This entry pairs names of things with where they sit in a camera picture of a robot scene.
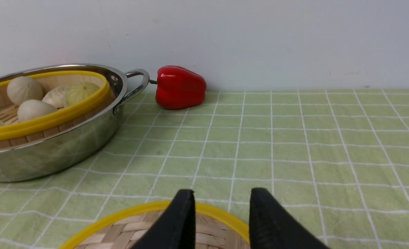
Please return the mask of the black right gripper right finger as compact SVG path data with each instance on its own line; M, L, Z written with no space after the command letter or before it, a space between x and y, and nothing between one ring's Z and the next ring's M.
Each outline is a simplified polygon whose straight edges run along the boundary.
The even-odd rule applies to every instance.
M266 188L253 188L250 195L250 248L327 249L280 205Z

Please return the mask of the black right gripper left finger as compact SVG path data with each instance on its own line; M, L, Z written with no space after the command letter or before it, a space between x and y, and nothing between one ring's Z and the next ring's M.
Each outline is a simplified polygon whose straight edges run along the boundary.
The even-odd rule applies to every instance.
M180 189L167 209L132 249L194 249L195 198L191 189Z

